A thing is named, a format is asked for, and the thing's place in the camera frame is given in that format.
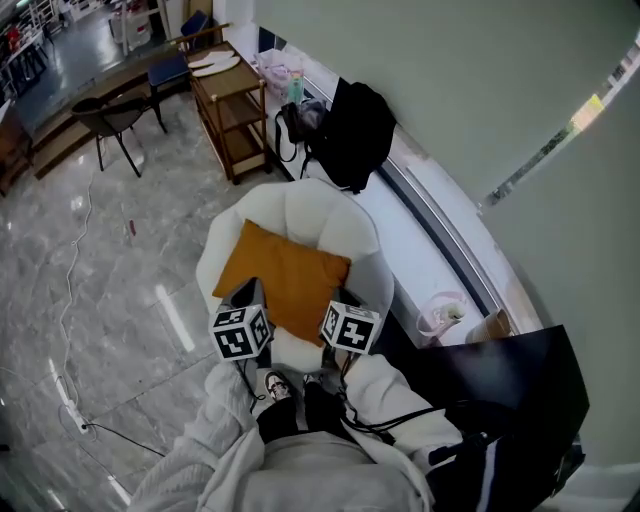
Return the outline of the white high table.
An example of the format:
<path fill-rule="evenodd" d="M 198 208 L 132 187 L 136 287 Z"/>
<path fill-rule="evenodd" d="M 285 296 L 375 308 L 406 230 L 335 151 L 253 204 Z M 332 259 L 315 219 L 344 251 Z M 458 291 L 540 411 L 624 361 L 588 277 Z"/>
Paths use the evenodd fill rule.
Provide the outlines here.
<path fill-rule="evenodd" d="M 110 0 L 109 5 L 112 8 L 109 28 L 125 57 L 151 40 L 154 17 L 160 19 L 162 34 L 169 39 L 165 0 Z"/>

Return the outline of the pale roller blind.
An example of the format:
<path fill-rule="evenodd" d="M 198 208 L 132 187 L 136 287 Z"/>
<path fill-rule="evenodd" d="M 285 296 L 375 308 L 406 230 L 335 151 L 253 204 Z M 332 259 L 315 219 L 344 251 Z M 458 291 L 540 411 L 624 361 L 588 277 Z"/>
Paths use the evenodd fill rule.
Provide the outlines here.
<path fill-rule="evenodd" d="M 541 319 L 565 327 L 591 462 L 640 462 L 640 74 L 484 222 Z"/>
<path fill-rule="evenodd" d="M 605 81 L 636 0 L 255 0 L 255 22 L 350 82 L 479 199 Z"/>

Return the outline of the dark grey chair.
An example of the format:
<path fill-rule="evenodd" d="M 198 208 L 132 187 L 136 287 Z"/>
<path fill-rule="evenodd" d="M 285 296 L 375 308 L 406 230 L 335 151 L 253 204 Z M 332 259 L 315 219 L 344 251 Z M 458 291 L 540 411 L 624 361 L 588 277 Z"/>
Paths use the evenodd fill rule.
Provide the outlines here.
<path fill-rule="evenodd" d="M 71 108 L 76 121 L 86 126 L 95 135 L 100 170 L 104 170 L 100 141 L 114 137 L 125 155 L 135 175 L 141 174 L 123 142 L 123 133 L 132 129 L 134 123 L 147 110 L 148 99 L 144 93 L 122 94 L 110 101 L 89 97 L 77 102 Z"/>

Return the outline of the black legged table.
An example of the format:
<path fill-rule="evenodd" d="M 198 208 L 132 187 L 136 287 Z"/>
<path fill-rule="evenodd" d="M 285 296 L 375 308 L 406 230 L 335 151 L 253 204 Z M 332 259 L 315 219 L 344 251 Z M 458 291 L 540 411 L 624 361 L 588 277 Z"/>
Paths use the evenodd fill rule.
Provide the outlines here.
<path fill-rule="evenodd" d="M 15 42 L 15 48 L 11 49 L 6 41 L 6 52 L 0 55 L 0 91 L 7 99 L 22 96 L 47 70 L 48 55 L 42 29 L 29 30 Z"/>

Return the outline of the person's torso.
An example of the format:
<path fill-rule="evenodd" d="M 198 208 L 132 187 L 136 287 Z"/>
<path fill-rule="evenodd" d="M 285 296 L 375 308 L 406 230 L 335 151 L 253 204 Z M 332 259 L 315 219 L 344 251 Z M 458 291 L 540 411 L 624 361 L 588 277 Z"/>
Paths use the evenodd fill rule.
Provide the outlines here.
<path fill-rule="evenodd" d="M 424 475 L 362 438 L 188 429 L 145 477 L 127 512 L 430 512 Z"/>

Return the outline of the wooden shelf rack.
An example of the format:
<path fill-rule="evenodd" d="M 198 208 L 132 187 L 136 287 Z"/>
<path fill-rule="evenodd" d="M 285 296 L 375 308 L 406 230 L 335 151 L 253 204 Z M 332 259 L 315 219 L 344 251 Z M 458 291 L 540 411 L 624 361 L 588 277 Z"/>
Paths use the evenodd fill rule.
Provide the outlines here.
<path fill-rule="evenodd" d="M 194 64 L 210 52 L 228 53 L 233 65 L 206 75 Z M 198 114 L 224 174 L 237 185 L 269 170 L 266 82 L 228 42 L 187 54 Z"/>

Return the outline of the person's right leg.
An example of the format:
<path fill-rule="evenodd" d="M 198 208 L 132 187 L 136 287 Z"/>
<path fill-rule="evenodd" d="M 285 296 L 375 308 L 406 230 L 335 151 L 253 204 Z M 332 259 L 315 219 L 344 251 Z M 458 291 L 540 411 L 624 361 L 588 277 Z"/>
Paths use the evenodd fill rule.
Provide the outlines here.
<path fill-rule="evenodd" d="M 310 432 L 326 432 L 347 441 L 351 435 L 342 424 L 341 400 L 322 386 L 303 388 L 305 421 Z"/>

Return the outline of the person's left shoe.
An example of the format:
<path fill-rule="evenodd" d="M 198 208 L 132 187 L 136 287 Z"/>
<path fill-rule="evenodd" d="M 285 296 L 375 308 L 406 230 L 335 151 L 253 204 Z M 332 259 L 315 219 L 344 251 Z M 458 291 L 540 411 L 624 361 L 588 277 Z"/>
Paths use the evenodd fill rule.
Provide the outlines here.
<path fill-rule="evenodd" d="M 273 402 L 293 397 L 289 381 L 278 371 L 268 371 L 264 377 L 264 386 Z"/>

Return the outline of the blue cushioned stool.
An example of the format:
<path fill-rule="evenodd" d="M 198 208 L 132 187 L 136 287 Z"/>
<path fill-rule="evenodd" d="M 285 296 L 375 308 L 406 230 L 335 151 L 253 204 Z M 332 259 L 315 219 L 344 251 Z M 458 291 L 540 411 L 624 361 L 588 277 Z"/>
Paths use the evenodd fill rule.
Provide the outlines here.
<path fill-rule="evenodd" d="M 168 133 L 168 130 L 162 119 L 160 102 L 170 92 L 187 89 L 189 87 L 189 76 L 190 71 L 187 59 L 182 52 L 154 63 L 147 72 L 150 106 L 165 134 Z"/>

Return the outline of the person's leg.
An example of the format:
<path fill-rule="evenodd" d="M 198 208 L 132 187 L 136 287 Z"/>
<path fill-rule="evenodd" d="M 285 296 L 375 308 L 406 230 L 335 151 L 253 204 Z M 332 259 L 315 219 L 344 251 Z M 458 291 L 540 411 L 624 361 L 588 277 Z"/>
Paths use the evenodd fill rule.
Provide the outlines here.
<path fill-rule="evenodd" d="M 298 435 L 296 400 L 293 397 L 286 397 L 274 402 L 259 414 L 257 423 L 265 444 Z"/>
<path fill-rule="evenodd" d="M 305 421 L 310 432 L 326 432 L 347 441 L 351 435 L 342 424 L 341 400 L 322 386 L 303 388 Z"/>

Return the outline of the wooden step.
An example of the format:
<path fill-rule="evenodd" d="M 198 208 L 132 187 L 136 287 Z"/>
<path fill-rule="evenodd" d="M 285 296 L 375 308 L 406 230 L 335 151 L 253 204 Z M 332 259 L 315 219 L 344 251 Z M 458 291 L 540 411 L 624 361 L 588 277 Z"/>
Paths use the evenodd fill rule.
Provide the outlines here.
<path fill-rule="evenodd" d="M 124 62 L 99 76 L 90 85 L 84 87 L 80 94 L 69 100 L 57 112 L 56 116 L 50 118 L 35 132 L 33 142 L 35 177 L 41 179 L 46 176 L 64 158 L 89 140 L 93 140 L 96 143 L 95 135 L 71 115 L 71 108 L 82 99 L 96 97 L 110 101 L 122 94 L 141 92 L 148 99 L 147 110 L 144 113 L 148 111 L 154 113 L 149 101 L 150 89 L 147 81 L 147 72 L 154 63 L 170 58 L 178 52 L 182 51 L 175 47 L 170 47 L 130 63 Z M 181 91 L 168 93 L 161 102 Z"/>

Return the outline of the white window sill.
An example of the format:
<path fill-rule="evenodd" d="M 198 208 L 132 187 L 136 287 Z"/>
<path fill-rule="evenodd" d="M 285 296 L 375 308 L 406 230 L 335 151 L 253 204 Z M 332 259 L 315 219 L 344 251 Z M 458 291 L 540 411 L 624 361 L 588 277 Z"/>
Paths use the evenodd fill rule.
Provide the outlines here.
<path fill-rule="evenodd" d="M 371 216 L 395 280 L 392 311 L 410 338 L 444 307 L 462 317 L 437 342 L 461 344 L 484 317 L 501 310 L 515 334 L 542 322 L 523 285 L 481 219 L 481 209 L 403 130 L 355 201 Z"/>

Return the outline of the white power strip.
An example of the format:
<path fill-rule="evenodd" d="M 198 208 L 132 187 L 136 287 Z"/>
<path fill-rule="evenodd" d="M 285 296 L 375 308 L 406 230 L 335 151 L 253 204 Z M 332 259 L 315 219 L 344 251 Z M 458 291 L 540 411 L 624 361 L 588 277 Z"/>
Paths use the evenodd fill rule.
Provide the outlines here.
<path fill-rule="evenodd" d="M 66 412 L 69 414 L 69 416 L 71 417 L 71 419 L 75 423 L 75 425 L 78 428 L 78 430 L 81 433 L 86 434 L 88 432 L 87 422 L 84 419 L 84 417 L 82 416 L 82 414 L 79 412 L 79 410 L 78 410 L 77 406 L 75 405 L 75 403 L 67 395 L 67 392 L 65 391 L 65 387 L 62 384 L 62 381 L 60 379 L 58 379 L 56 381 L 56 389 L 57 389 L 58 394 L 59 394 L 59 396 L 60 396 L 60 398 L 62 400 L 62 404 L 63 404 L 64 408 L 66 409 Z"/>

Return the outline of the black equipment bag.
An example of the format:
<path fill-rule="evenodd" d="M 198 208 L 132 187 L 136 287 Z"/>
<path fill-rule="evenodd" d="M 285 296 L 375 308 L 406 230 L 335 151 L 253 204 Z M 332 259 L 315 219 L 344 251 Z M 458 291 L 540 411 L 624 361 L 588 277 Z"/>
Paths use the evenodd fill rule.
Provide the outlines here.
<path fill-rule="evenodd" d="M 586 455 L 578 440 L 563 449 L 504 405 L 459 402 L 444 410 L 462 436 L 429 456 L 426 480 L 435 512 L 533 512 L 561 491 Z"/>

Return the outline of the person's right forearm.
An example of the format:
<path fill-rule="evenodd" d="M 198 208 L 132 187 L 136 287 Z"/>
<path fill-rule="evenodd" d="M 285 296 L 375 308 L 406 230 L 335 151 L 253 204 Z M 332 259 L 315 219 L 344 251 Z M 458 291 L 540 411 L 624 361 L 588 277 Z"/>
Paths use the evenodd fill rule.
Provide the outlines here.
<path fill-rule="evenodd" d="M 406 455 L 428 453 L 462 441 L 459 430 L 409 387 L 403 374 L 380 355 L 362 355 L 345 375 L 349 415 L 365 425 L 380 425 L 410 413 L 421 414 L 389 430 L 393 446 Z"/>

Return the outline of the black backpack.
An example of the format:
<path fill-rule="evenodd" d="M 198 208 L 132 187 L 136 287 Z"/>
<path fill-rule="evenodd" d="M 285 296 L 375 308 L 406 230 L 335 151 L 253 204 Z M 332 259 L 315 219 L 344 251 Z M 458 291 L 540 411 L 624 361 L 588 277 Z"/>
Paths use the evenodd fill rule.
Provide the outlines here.
<path fill-rule="evenodd" d="M 316 160 L 334 185 L 358 194 L 387 159 L 395 126 L 382 95 L 364 83 L 339 79 L 331 108 L 305 141 L 301 173 Z"/>

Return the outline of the person's left forearm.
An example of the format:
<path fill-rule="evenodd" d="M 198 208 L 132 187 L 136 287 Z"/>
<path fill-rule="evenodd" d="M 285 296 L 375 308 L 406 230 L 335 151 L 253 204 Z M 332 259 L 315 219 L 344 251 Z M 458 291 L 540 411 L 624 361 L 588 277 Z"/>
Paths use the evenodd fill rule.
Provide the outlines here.
<path fill-rule="evenodd" d="M 240 371 L 230 362 L 217 364 L 205 380 L 205 391 L 196 419 L 185 426 L 165 460 L 195 468 L 206 480 L 217 473 L 237 478 L 258 468 L 264 443 Z"/>

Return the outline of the black side table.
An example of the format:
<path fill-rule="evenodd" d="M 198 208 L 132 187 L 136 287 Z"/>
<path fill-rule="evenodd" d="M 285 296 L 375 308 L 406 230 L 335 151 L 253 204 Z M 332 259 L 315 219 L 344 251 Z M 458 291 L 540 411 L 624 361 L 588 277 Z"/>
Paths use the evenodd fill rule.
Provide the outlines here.
<path fill-rule="evenodd" d="M 376 349 L 431 405 L 497 403 L 514 413 L 524 436 L 552 452 L 569 450 L 589 410 L 583 376 L 562 325 L 425 349 L 396 330 L 382 335 Z"/>

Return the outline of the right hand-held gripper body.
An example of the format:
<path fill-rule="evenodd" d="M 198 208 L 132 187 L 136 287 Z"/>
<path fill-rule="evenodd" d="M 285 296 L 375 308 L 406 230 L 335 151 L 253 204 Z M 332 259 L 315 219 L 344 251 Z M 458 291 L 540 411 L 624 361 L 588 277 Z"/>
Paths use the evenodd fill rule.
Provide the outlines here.
<path fill-rule="evenodd" d="M 381 315 L 345 288 L 332 295 L 320 324 L 319 336 L 332 349 L 353 355 L 366 355 L 377 340 L 382 326 Z"/>

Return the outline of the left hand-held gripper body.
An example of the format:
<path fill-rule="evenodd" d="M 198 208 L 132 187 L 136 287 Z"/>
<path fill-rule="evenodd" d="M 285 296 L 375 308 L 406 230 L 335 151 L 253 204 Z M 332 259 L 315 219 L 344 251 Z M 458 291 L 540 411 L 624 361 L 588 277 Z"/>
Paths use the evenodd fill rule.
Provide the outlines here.
<path fill-rule="evenodd" d="M 210 317 L 209 334 L 222 361 L 260 358 L 274 338 L 262 281 L 252 277 L 227 294 Z"/>

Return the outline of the dark grey handbag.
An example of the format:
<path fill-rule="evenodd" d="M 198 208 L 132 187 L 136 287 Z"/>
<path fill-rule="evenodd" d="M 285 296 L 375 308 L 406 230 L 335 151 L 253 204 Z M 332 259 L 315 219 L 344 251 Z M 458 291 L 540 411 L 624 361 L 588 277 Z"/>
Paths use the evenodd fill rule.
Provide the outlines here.
<path fill-rule="evenodd" d="M 282 162 L 293 161 L 301 143 L 308 144 L 323 124 L 324 117 L 328 113 L 326 101 L 319 98 L 307 98 L 300 104 L 290 102 L 285 104 L 277 113 L 275 123 L 276 155 Z M 284 158 L 281 153 L 282 129 L 279 121 L 282 120 L 287 130 L 289 143 L 294 146 L 293 155 Z"/>

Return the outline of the orange square cushion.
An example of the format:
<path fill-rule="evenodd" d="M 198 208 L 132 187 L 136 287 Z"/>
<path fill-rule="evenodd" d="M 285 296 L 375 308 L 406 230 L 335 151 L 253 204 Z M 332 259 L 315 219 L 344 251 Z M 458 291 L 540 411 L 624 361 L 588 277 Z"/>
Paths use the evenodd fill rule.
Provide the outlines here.
<path fill-rule="evenodd" d="M 223 298 L 246 280 L 263 285 L 269 320 L 291 335 L 322 346 L 319 327 L 351 260 L 307 247 L 246 220 L 212 295 Z"/>

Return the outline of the person's left leg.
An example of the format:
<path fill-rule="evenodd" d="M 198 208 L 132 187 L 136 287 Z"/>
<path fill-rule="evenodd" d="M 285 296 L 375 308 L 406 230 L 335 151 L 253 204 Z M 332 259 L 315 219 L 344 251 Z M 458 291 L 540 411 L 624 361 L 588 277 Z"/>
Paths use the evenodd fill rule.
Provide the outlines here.
<path fill-rule="evenodd" d="M 298 435 L 296 400 L 293 397 L 286 397 L 274 402 L 259 414 L 257 423 L 265 444 Z"/>

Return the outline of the white oval board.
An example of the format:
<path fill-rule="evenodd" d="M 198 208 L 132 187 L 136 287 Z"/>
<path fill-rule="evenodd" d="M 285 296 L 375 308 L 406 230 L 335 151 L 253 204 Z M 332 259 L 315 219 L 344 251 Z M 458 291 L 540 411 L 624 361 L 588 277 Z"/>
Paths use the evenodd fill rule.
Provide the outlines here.
<path fill-rule="evenodd" d="M 191 69 L 198 69 L 198 68 L 203 68 L 203 67 L 208 67 L 223 61 L 226 61 L 230 58 L 232 58 L 235 55 L 235 52 L 233 50 L 227 50 L 227 51 L 211 51 L 209 52 L 205 57 L 195 60 L 195 61 L 190 61 L 188 63 L 188 67 Z"/>
<path fill-rule="evenodd" d="M 207 67 L 195 69 L 192 72 L 192 75 L 197 78 L 216 75 L 216 74 L 231 70 L 232 68 L 237 66 L 239 63 L 240 63 L 240 58 L 238 56 L 232 56 L 226 60 L 211 64 Z"/>

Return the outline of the clear plastic bag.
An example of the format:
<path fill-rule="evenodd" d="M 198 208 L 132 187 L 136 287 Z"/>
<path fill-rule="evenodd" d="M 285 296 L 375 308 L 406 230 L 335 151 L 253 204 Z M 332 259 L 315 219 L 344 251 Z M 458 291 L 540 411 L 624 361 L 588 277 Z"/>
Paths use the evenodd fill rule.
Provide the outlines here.
<path fill-rule="evenodd" d="M 304 73 L 303 61 L 300 57 L 278 49 L 269 49 L 256 55 L 258 72 L 266 81 L 271 94 L 282 103 L 287 100 L 289 73 L 301 70 Z"/>

